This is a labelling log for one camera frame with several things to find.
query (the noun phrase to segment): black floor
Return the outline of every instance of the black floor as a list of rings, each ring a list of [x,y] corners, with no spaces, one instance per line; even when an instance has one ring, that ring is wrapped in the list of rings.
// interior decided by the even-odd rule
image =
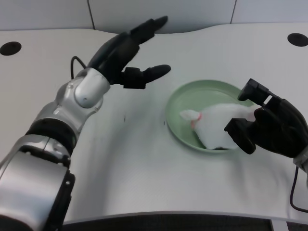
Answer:
[[[271,231],[270,220],[234,216],[162,214],[107,218],[65,225],[63,231]]]

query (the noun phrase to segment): white plush toy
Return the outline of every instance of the white plush toy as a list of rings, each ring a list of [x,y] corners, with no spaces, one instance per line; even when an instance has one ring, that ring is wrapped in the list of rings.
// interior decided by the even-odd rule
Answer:
[[[207,149],[235,149],[238,146],[224,131],[232,118],[254,121],[254,111],[260,106],[246,107],[234,103],[221,103],[205,108],[201,112],[185,110],[180,112],[183,119],[190,120],[191,126]]]

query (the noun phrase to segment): rabbit ear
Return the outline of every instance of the rabbit ear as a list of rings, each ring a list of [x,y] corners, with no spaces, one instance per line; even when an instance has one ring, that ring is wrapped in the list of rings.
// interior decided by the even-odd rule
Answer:
[[[200,116],[200,113],[194,110],[185,110],[180,112],[180,116],[186,120],[197,120]]]

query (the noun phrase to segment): black cable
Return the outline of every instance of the black cable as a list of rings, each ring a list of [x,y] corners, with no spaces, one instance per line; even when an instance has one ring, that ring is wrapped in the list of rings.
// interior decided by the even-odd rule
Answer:
[[[91,18],[93,30],[95,30],[95,24],[94,24],[94,20],[93,20],[93,16],[92,16],[92,11],[91,11],[89,0],[87,0],[87,3],[88,3],[88,9],[89,9],[89,13],[90,13],[90,18]]]
[[[308,213],[308,209],[299,208],[299,207],[296,207],[293,204],[293,194],[294,194],[294,189],[295,189],[295,185],[296,185],[297,175],[298,175],[298,167],[296,167],[296,170],[295,170],[294,181],[293,181],[291,194],[290,194],[290,204],[291,204],[293,209],[304,212],[304,213]]]
[[[81,59],[79,59],[77,56],[74,56],[72,59],[71,59],[71,79],[74,79],[74,60],[77,60],[80,65],[83,67],[83,69],[86,69],[86,65],[82,62]]]

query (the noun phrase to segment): white wall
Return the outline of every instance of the white wall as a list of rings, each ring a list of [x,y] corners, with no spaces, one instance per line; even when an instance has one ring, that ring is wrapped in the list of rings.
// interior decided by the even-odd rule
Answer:
[[[308,0],[237,0],[232,23],[308,22]]]
[[[96,29],[116,33],[163,15],[169,16],[169,23],[162,33],[231,21],[308,22],[308,0],[89,0],[89,4]],[[51,28],[92,28],[87,0],[0,0],[0,30]]]
[[[92,28],[86,0],[0,0],[0,30]]]
[[[231,22],[235,0],[90,0],[96,29],[119,33],[149,18],[169,16],[161,33],[178,33]]]

